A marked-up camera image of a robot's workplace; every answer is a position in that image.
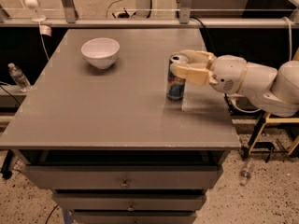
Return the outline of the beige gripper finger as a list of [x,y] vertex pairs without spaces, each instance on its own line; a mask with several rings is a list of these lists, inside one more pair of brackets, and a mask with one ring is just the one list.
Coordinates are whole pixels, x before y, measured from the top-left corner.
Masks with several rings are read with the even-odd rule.
[[197,84],[206,85],[210,83],[212,73],[206,68],[190,67],[183,64],[173,63],[170,65],[171,72],[176,76]]
[[188,57],[188,66],[198,68],[208,68],[216,59],[212,52],[202,50],[182,50],[181,53]]

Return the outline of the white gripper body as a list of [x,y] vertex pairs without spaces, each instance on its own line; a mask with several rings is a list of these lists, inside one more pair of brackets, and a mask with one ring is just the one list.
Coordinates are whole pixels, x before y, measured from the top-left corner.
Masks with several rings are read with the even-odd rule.
[[247,61],[240,57],[223,55],[216,58],[210,66],[212,72],[211,87],[215,91],[226,94],[236,93],[246,66]]

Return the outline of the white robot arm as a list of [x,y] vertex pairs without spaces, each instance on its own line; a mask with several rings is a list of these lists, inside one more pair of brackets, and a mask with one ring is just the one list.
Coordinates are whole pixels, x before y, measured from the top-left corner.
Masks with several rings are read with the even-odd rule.
[[183,50],[170,65],[175,76],[215,91],[246,97],[254,106],[279,117],[299,110],[299,62],[288,61],[276,69],[233,55]]

